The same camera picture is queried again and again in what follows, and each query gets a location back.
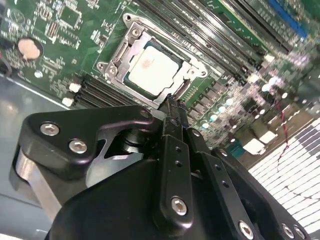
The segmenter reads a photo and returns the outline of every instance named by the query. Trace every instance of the ram slot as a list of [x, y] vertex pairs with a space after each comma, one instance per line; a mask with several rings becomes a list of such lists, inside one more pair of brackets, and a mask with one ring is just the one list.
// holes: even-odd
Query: ram slot
[[99, 99], [97, 99], [95, 96], [90, 95], [86, 92], [82, 92], [79, 95], [77, 95], [77, 104], [82, 105], [84, 107], [90, 107], [90, 108], [107, 108], [112, 107], [111, 105], [101, 102]]
[[224, 54], [226, 54], [229, 58], [237, 60], [238, 65], [245, 65], [251, 71], [255, 70], [255, 61], [250, 56], [247, 56], [246, 53], [239, 51], [238, 47], [234, 47], [232, 43], [230, 43], [228, 40], [225, 40], [220, 31], [215, 27], [206, 24], [204, 19], [198, 20], [199, 15], [194, 14], [193, 11], [190, 11], [190, 9], [184, 4], [184, 1], [175, 0], [171, 1], [171, 4], [184, 15], [184, 20], [188, 22], [193, 29], [198, 30], [199, 35], [204, 36], [203, 38], [205, 39], [209, 39], [210, 44], [214, 45], [217, 43], [218, 45], [216, 47], [219, 48], [220, 51], [223, 51]]
[[283, 54], [288, 55], [293, 47], [290, 46], [277, 32], [275, 32], [263, 18], [261, 18], [254, 9], [248, 4], [242, 5], [241, 0], [220, 0], [227, 8], [232, 8], [239, 17], [241, 17], [248, 26], [255, 31], [258, 36], [265, 40], [266, 43], [272, 46]]
[[111, 87], [108, 85], [96, 80], [96, 79], [91, 79], [90, 81], [86, 81], [85, 84], [89, 86], [90, 88], [93, 88], [100, 93], [102, 93], [105, 96], [108, 96], [109, 98], [118, 101], [122, 103], [123, 105], [134, 105], [137, 104], [136, 102], [132, 101], [125, 95], [122, 95], [120, 92], [113, 90]]
[[108, 104], [111, 107], [125, 105], [122, 102], [117, 101], [117, 100], [113, 99], [112, 97], [108, 96], [107, 94], [104, 94], [103, 92], [97, 90], [96, 88], [93, 88], [93, 87], [88, 86], [88, 85], [85, 88], [82, 89], [82, 94], [92, 95], [96, 99], [100, 100], [102, 103]]
[[247, 58], [252, 58], [257, 63], [261, 62], [262, 56], [258, 55], [254, 48], [239, 37], [231, 28], [221, 21], [220, 18], [209, 11], [201, 2], [198, 0], [179, 1], [185, 5], [190, 12], [196, 15], [207, 28], [211, 29], [214, 33], [217, 33], [235, 48], [238, 48], [238, 50]]
[[186, 33], [189, 33], [189, 30], [190, 32], [194, 32], [196, 35], [198, 35], [204, 42], [202, 42], [201, 44], [204, 47], [210, 49], [212, 53], [214, 53], [214, 55], [217, 58], [216, 60], [219, 59], [221, 62], [224, 62], [224, 64], [228, 64], [235, 71], [241, 69], [243, 63], [236, 59], [236, 56], [231, 55], [231, 53], [227, 53], [224, 48], [220, 47], [216, 42], [213, 41], [213, 39], [210, 36], [206, 35], [201, 28], [199, 28], [192, 21], [187, 19], [186, 16], [181, 12], [181, 10], [177, 10], [167, 1], [158, 0], [158, 2], [162, 3], [161, 7], [167, 13], [171, 13], [173, 16], [175, 16], [177, 22], [179, 22], [179, 25], [182, 27], [182, 29], [185, 30]]
[[178, 25], [174, 20], [165, 16], [162, 12], [160, 12], [153, 4], [147, 3], [145, 0], [135, 0], [140, 6], [144, 7], [148, 12], [157, 16], [160, 20], [164, 21], [168, 26], [170, 26], [175, 32], [181, 35], [183, 38], [186, 38], [188, 42], [191, 42], [192, 45], [203, 54], [205, 58], [209, 61], [217, 64], [221, 69], [225, 72], [229, 72], [234, 76], [240, 71], [238, 68], [234, 68], [233, 66], [228, 65], [223, 60], [218, 57], [212, 57], [213, 53], [208, 50], [206, 46], [200, 43], [197, 38], [190, 35], [186, 30], [182, 29], [180, 25]]

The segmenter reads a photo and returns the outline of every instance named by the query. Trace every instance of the blue ram slot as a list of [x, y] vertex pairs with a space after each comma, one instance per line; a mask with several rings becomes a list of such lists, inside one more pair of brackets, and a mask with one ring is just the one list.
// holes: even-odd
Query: blue ram slot
[[284, 10], [277, 0], [268, 0], [268, 3], [299, 36], [308, 37], [307, 32]]

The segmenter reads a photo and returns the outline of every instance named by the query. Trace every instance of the motherboard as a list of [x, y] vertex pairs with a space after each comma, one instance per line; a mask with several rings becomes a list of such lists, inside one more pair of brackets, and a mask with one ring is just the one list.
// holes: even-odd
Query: motherboard
[[69, 108], [156, 110], [174, 95], [209, 147], [309, 104], [297, 91], [319, 36], [317, 0], [0, 0], [7, 75]]

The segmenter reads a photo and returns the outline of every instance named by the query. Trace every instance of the cpu socket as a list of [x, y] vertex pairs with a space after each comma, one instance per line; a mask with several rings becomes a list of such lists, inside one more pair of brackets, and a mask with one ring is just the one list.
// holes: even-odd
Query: cpu socket
[[151, 35], [145, 26], [133, 21], [109, 63], [96, 67], [113, 84], [150, 107], [157, 109], [168, 94], [180, 97], [195, 78], [204, 78], [188, 56], [171, 50]]

